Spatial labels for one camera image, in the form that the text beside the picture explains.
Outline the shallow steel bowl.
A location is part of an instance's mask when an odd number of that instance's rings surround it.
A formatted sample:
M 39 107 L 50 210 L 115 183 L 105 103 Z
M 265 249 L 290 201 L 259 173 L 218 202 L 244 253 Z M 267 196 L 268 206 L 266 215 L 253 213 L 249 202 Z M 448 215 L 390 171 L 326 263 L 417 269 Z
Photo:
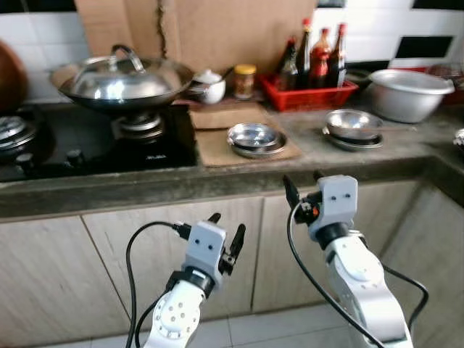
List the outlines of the shallow steel bowl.
M 242 149 L 261 149 L 280 146 L 283 136 L 264 123 L 238 123 L 228 129 L 228 143 Z

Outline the deep steel bowl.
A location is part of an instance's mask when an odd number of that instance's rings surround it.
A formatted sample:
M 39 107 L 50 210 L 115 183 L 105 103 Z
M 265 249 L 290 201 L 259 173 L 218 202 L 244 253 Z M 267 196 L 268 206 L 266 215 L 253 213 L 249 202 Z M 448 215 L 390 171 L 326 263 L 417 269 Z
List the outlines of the deep steel bowl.
M 384 120 L 357 109 L 336 109 L 326 115 L 331 135 L 352 140 L 369 140 L 381 135 Z

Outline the red plastic basket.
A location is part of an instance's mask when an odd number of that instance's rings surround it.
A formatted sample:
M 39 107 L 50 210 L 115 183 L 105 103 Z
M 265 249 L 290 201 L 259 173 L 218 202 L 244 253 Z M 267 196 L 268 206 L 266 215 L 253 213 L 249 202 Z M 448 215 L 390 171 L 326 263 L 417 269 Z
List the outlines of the red plastic basket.
M 257 80 L 265 91 L 266 99 L 278 112 L 311 112 L 319 109 L 338 109 L 359 86 L 346 80 L 339 88 L 318 88 L 282 91 L 276 88 L 276 77 L 259 75 Z

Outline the small cardboard mat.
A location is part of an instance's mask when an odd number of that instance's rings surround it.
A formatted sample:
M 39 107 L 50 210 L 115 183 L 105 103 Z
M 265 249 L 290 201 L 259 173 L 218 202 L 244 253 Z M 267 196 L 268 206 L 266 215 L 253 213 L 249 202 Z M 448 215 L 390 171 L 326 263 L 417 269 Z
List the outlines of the small cardboard mat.
M 194 128 L 198 131 L 229 129 L 239 123 L 267 123 L 268 113 L 255 104 L 212 107 L 189 112 Z

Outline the small clear glass bottle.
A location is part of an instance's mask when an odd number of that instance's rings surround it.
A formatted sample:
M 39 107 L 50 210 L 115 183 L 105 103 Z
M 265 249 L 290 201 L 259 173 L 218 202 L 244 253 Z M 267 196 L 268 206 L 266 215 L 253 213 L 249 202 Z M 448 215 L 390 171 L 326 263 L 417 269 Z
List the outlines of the small clear glass bottle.
M 289 91 L 295 87 L 299 76 L 299 68 L 295 57 L 289 57 L 278 71 L 278 82 L 276 86 L 279 91 Z

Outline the dark stone mortar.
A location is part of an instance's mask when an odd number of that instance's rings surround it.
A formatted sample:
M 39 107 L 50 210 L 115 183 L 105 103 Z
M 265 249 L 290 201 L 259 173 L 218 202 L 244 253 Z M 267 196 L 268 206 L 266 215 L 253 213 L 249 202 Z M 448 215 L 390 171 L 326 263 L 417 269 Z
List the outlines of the dark stone mortar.
M 357 84 L 358 88 L 363 90 L 365 87 L 369 86 L 369 76 L 371 76 L 371 74 L 372 72 L 368 72 L 367 70 L 352 69 L 351 67 L 351 69 L 346 70 L 346 80 Z

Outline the dark red-capped sauce bottle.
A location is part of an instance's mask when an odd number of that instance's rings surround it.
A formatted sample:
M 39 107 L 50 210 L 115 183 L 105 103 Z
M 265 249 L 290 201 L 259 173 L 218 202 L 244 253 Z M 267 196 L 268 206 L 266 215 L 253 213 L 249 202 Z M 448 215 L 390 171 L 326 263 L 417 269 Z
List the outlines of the dark red-capped sauce bottle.
M 329 51 L 328 72 L 325 87 L 339 88 L 344 83 L 346 62 L 344 56 L 344 34 L 346 24 L 339 23 L 336 30 L 336 40 Z

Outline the yellow-lidded spice jar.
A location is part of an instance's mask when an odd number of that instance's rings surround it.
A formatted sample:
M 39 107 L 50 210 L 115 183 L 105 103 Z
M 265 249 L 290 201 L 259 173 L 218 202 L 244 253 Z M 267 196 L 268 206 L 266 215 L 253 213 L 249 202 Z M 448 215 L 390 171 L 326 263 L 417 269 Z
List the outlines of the yellow-lidded spice jar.
M 233 67 L 234 92 L 238 100 L 250 100 L 254 96 L 254 79 L 257 66 L 252 64 L 238 64 Z

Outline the white ceramic lidded pot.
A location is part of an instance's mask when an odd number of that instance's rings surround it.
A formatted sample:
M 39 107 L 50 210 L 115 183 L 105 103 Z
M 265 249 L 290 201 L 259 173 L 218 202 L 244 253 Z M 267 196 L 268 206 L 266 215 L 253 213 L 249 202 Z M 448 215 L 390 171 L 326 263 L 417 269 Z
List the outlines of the white ceramic lidded pot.
M 215 105 L 225 96 L 225 80 L 220 74 L 206 69 L 194 76 L 189 92 L 196 102 Z

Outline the dark black-capped bottle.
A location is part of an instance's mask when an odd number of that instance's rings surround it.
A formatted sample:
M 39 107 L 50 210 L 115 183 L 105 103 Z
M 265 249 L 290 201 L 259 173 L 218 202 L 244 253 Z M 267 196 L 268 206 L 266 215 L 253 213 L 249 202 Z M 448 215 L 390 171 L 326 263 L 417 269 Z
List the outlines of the dark black-capped bottle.
M 285 49 L 281 55 L 281 59 L 278 61 L 278 66 L 276 66 L 276 70 L 282 69 L 288 63 L 288 61 L 296 54 L 296 37 L 291 36 L 289 37 Z

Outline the orange red-capped sauce bottle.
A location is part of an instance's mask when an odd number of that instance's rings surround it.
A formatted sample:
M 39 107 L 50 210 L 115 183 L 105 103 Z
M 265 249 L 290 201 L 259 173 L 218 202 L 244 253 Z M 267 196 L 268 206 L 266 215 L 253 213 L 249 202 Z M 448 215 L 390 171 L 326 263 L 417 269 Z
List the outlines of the orange red-capped sauce bottle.
M 316 49 L 322 49 L 331 53 L 331 47 L 329 46 L 329 28 L 322 28 L 320 30 L 318 42 L 316 42 L 310 50 L 310 66 L 312 64 L 312 53 L 314 53 Z

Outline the large steel wok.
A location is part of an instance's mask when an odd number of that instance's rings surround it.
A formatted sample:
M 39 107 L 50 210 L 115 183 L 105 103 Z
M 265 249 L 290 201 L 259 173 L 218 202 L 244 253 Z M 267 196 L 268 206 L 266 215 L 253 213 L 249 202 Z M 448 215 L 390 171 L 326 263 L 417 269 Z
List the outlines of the large steel wok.
M 84 63 L 87 63 L 88 61 L 93 62 L 98 59 L 102 59 L 102 57 L 90 57 L 90 59 L 79 61 L 79 63 L 70 63 L 57 67 L 49 74 L 50 83 L 52 83 L 52 85 L 55 86 L 55 89 L 57 89 L 63 96 L 66 96 L 77 105 L 87 107 L 87 109 L 96 110 L 96 112 L 118 114 L 121 112 L 135 112 L 136 110 L 170 105 L 173 100 L 177 99 L 177 97 L 181 95 L 183 91 L 189 89 L 189 86 L 193 82 L 195 76 L 194 70 L 190 69 L 190 67 L 175 61 L 162 59 L 174 67 L 177 70 L 177 73 L 180 73 L 182 78 L 182 83 L 179 89 L 166 93 L 165 95 L 139 97 L 139 99 L 106 100 L 77 96 L 67 92 L 65 89 L 70 85 L 70 80 L 76 76 L 76 73 L 78 73 L 78 70 L 84 66 Z

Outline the black hob knob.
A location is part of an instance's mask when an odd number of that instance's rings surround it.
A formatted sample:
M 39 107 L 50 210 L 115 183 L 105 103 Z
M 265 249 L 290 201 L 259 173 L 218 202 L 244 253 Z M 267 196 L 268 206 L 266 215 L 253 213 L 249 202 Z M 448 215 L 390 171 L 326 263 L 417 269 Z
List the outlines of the black hob knob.
M 73 149 L 69 150 L 66 153 L 66 160 L 67 160 L 67 165 L 70 167 L 80 167 L 84 165 L 84 155 L 82 150 L 80 149 Z
M 16 165 L 17 169 L 23 173 L 23 175 L 29 175 L 29 173 L 33 172 L 35 165 L 33 160 L 33 153 L 24 152 L 17 155 L 17 158 L 14 159 L 14 165 Z

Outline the wide cardboard wall sheet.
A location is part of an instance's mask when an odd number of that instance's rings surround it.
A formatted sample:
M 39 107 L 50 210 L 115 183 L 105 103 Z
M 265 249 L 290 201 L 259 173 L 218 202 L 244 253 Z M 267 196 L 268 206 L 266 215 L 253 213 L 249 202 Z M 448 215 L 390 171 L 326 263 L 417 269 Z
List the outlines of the wide cardboard wall sheet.
M 252 64 L 267 73 L 318 0 L 162 0 L 166 56 L 196 72 Z

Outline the narrow cardboard wall sheet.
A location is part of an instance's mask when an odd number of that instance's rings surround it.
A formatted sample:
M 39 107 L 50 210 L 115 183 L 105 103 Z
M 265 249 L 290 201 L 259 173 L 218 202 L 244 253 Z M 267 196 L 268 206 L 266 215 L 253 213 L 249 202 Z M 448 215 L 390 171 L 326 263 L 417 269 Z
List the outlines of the narrow cardboard wall sheet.
M 126 44 L 143 57 L 160 55 L 158 0 L 74 0 L 92 57 Z

